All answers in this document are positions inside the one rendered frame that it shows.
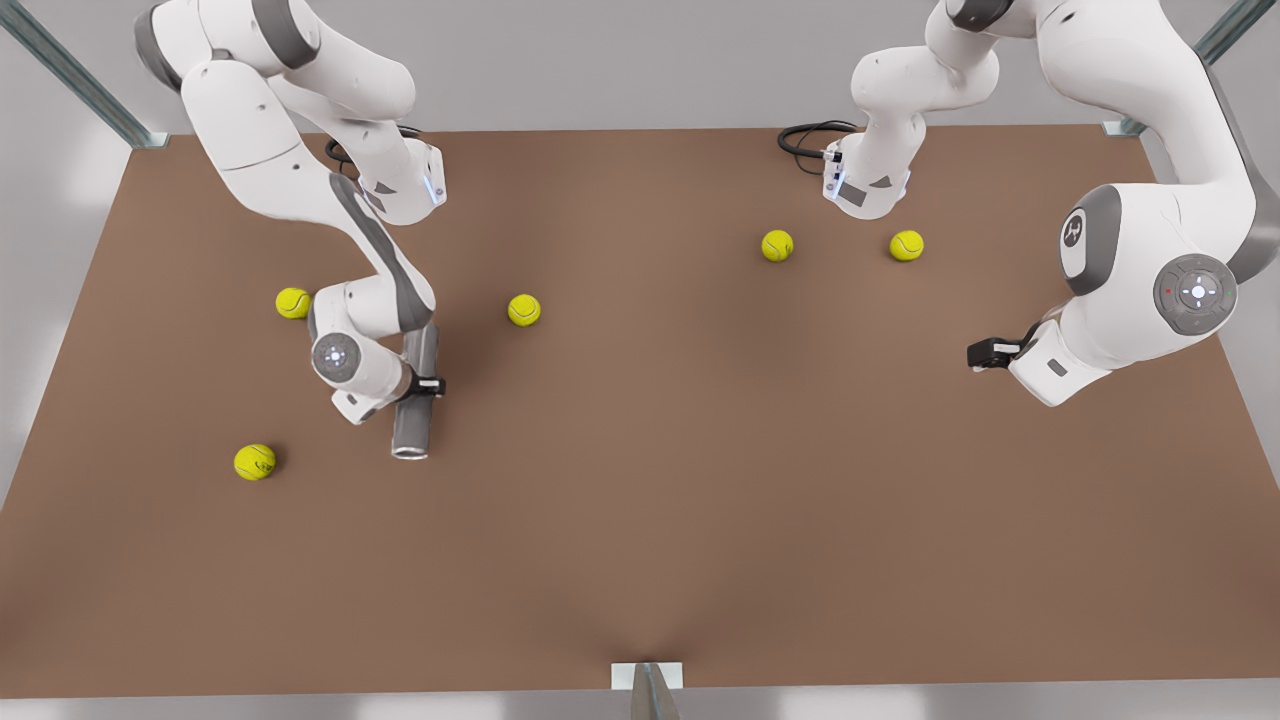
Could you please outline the grey tennis ball tube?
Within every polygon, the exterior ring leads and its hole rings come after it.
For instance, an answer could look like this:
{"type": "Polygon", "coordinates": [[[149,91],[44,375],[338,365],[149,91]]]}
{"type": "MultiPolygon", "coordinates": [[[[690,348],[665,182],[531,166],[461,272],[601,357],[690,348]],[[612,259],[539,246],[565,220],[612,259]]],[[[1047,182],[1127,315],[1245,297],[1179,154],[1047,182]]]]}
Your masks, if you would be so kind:
{"type": "MultiPolygon", "coordinates": [[[[439,328],[434,322],[404,336],[404,360],[411,372],[438,375],[439,328]]],[[[403,397],[396,404],[392,455],[402,460],[421,460],[429,455],[433,404],[436,397],[403,397]]]]}

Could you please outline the silver frame post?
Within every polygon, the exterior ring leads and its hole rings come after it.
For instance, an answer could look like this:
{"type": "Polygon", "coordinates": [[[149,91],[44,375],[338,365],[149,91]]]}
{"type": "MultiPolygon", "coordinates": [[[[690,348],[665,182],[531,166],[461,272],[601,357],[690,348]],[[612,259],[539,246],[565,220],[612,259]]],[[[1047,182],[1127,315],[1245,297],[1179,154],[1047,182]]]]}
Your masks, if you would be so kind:
{"type": "MultiPolygon", "coordinates": [[[[1252,29],[1277,4],[1277,0],[1233,0],[1230,8],[1216,19],[1211,27],[1192,46],[1197,56],[1212,65],[1220,60],[1240,38],[1252,29]]],[[[1108,137],[1140,137],[1147,126],[1132,117],[1102,123],[1108,137]]]]}
{"type": "Polygon", "coordinates": [[[612,664],[611,688],[630,692],[630,720],[682,720],[672,694],[684,688],[681,662],[612,664]]]}
{"type": "Polygon", "coordinates": [[[0,0],[0,27],[132,149],[164,149],[169,135],[148,129],[69,53],[20,0],[0,0]]]}

